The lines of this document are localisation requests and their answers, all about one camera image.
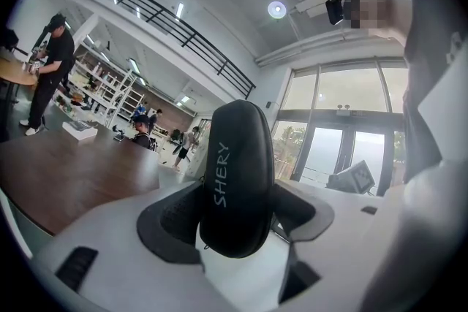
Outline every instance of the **desk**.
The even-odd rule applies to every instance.
[[[93,142],[63,129],[0,144],[0,187],[10,202],[55,235],[90,209],[159,188],[158,155],[97,124]]]
[[[37,77],[23,70],[23,63],[19,61],[8,61],[0,58],[0,78],[8,82],[7,95],[3,103],[0,118],[0,142],[8,140],[7,123],[10,112],[13,85],[34,85]]]

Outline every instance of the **window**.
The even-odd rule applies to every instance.
[[[289,180],[298,159],[306,123],[278,122],[273,136],[273,154],[275,163],[275,178]]]
[[[395,132],[394,145],[392,181],[390,182],[390,187],[403,184],[405,161],[407,159],[403,132]]]
[[[335,171],[343,131],[316,128],[300,182],[310,186],[325,187],[328,176]]]
[[[283,110],[310,110],[316,75],[296,75],[284,101]]]
[[[379,187],[384,145],[384,134],[356,132],[351,165],[355,165],[363,160],[366,161],[375,182],[374,187],[370,190],[373,195],[377,195],[377,188]]]
[[[322,71],[316,108],[335,110],[339,104],[343,107],[348,104],[351,110],[386,112],[377,69]]]
[[[407,68],[382,68],[388,93],[392,103],[392,112],[403,113],[403,95],[408,86]]]

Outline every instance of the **black cap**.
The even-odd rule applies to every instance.
[[[49,31],[54,31],[60,26],[65,26],[65,20],[65,16],[63,16],[61,13],[57,13],[50,19],[50,22],[48,24]]]
[[[138,115],[133,121],[135,123],[144,123],[146,126],[149,126],[149,117],[147,115]]]

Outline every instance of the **ceiling light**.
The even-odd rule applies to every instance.
[[[133,66],[133,70],[136,71],[136,73],[140,74],[140,70],[138,69],[138,65],[136,63],[135,60],[133,60],[132,58],[129,58],[130,62],[132,63],[132,66]]]
[[[107,62],[110,63],[110,60],[107,58],[107,56],[103,52],[101,52],[101,55],[104,56],[104,58],[107,60]]]
[[[286,7],[280,1],[272,1],[268,5],[268,13],[272,18],[283,18],[286,15]]]
[[[184,5],[182,3],[179,3],[177,6],[177,13],[175,14],[177,18],[181,18],[183,9],[184,9]]]

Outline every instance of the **table leg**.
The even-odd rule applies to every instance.
[[[10,105],[13,94],[13,84],[8,83],[7,95],[3,103],[3,108],[1,111],[1,123],[0,123],[0,142],[6,142],[9,139],[7,125],[8,125],[8,115],[10,113]]]

